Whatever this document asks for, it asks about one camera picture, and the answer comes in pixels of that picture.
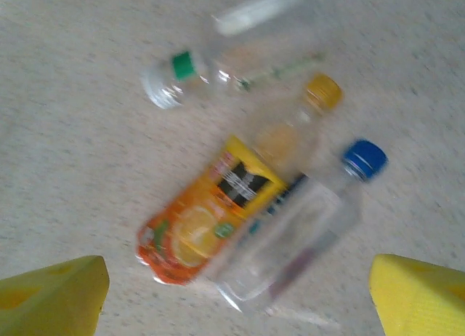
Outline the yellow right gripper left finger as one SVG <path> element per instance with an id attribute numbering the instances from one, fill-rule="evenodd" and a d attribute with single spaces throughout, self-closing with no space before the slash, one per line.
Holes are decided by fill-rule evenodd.
<path id="1" fill-rule="evenodd" d="M 89 255 L 1 280 L 2 335 L 93 335 L 110 286 Z"/>

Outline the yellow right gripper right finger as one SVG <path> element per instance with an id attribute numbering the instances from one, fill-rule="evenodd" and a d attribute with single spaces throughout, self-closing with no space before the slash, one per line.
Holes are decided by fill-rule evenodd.
<path id="1" fill-rule="evenodd" d="M 385 335 L 464 334 L 463 271 L 379 254 L 368 287 Z"/>

